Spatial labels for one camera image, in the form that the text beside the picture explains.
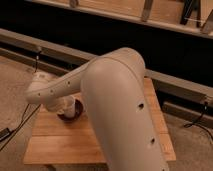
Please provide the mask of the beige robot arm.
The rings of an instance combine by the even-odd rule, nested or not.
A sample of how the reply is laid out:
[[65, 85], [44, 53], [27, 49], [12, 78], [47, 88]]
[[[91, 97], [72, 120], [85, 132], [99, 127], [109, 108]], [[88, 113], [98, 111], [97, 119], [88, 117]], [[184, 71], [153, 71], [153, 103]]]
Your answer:
[[145, 62], [123, 47], [51, 80], [37, 72], [26, 91], [31, 104], [79, 92], [110, 171], [169, 171], [144, 90]]

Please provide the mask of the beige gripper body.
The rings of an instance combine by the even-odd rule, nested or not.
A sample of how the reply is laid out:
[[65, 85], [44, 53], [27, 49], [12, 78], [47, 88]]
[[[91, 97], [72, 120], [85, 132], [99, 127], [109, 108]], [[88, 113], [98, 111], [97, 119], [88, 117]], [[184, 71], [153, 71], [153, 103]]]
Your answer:
[[56, 113], [73, 113], [74, 97], [69, 95], [55, 100], [51, 100], [44, 104], [44, 107], [50, 112]]

